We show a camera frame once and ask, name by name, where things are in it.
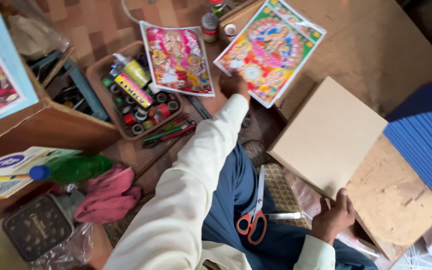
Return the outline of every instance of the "blue trousers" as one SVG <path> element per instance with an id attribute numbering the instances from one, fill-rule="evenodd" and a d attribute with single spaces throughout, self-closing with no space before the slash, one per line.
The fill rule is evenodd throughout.
<path id="1" fill-rule="evenodd" d="M 269 221 L 266 235 L 257 245 L 249 243 L 246 235 L 236 231 L 237 219 L 256 205 L 257 183 L 256 170 L 243 147 L 237 143 L 219 175 L 213 204 L 202 225 L 202 239 L 241 251 L 253 270 L 291 270 L 310 230 Z M 266 183 L 262 211 L 265 214 L 277 212 Z M 337 270 L 377 270 L 373 261 L 344 243 L 335 240 L 333 247 Z"/>

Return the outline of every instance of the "rag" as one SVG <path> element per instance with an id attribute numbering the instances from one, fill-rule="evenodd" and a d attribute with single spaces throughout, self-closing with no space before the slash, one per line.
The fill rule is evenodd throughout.
<path id="1" fill-rule="evenodd" d="M 77 207 L 74 218 L 95 224 L 122 220 L 138 204 L 142 196 L 140 186 L 133 186 L 135 172 L 116 164 L 107 172 L 90 179 L 88 194 Z"/>

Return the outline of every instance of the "blue bottle cap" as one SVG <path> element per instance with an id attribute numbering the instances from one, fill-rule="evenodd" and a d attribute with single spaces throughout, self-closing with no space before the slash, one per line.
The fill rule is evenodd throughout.
<path id="1" fill-rule="evenodd" d="M 33 180 L 45 180 L 51 174 L 51 169 L 46 165 L 34 166 L 29 170 L 29 177 Z"/>

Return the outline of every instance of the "religious poster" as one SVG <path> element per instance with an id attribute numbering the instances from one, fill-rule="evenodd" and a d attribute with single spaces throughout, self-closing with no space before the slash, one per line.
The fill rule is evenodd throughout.
<path id="1" fill-rule="evenodd" d="M 163 28 L 140 22 L 151 77 L 157 88 L 213 97 L 200 27 Z"/>
<path id="2" fill-rule="evenodd" d="M 266 108 L 283 94 L 326 31 L 282 0 L 267 0 L 214 60 L 228 76 L 238 71 Z"/>

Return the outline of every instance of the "white sleeve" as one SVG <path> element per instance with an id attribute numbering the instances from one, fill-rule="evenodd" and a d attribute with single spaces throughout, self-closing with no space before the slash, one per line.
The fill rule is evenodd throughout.
<path id="1" fill-rule="evenodd" d="M 195 269 L 201 228 L 226 157 L 236 146 L 248 100 L 235 94 L 201 121 L 159 179 L 155 196 L 136 215 L 104 270 Z"/>
<path id="2" fill-rule="evenodd" d="M 306 235 L 303 249 L 293 270 L 334 270 L 335 263 L 336 253 L 332 245 Z"/>

